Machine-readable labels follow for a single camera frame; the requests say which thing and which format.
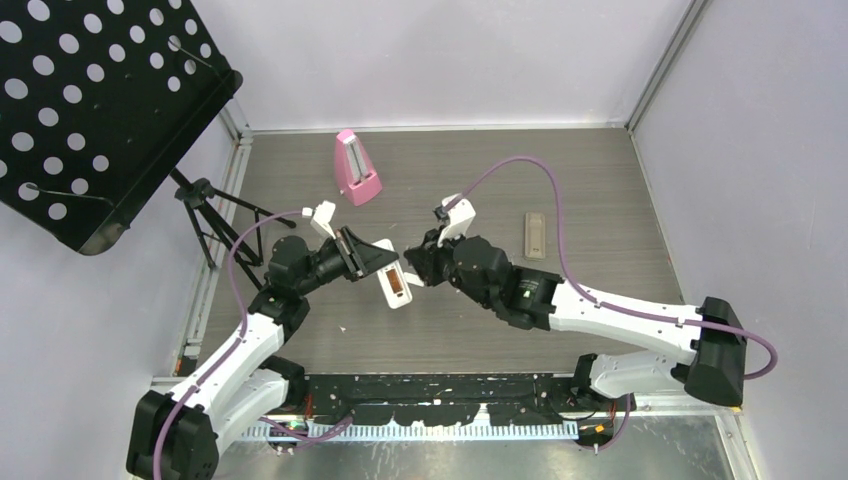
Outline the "white battery cover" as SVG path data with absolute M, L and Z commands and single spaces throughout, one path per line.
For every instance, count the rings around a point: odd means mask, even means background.
M 415 273 L 413 272 L 405 272 L 404 278 L 409 285 L 416 287 L 426 287 L 426 283 Z

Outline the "white remote control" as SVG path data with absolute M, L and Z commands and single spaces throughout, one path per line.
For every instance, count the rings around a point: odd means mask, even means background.
M 376 274 L 390 309 L 396 310 L 412 302 L 413 296 L 399 257 L 379 269 Z

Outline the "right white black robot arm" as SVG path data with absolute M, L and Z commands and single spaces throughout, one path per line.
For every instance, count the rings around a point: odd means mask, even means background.
M 747 340 L 729 302 L 668 305 L 595 291 L 582 296 L 562 276 L 517 266 L 488 240 L 438 240 L 437 230 L 404 257 L 427 287 L 449 283 L 522 330 L 578 332 L 637 347 L 623 355 L 579 357 L 571 397 L 584 410 L 608 399 L 683 391 L 713 405 L 743 403 Z

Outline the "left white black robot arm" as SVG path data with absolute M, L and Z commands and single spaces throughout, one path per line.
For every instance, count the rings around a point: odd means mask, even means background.
M 310 311 L 308 296 L 337 279 L 356 282 L 396 265 L 386 241 L 343 227 L 317 250 L 295 235 L 278 240 L 265 283 L 230 337 L 168 392 L 137 403 L 127 471 L 141 479 L 210 479 L 222 454 L 274 409 L 298 412 L 304 368 L 278 356 Z

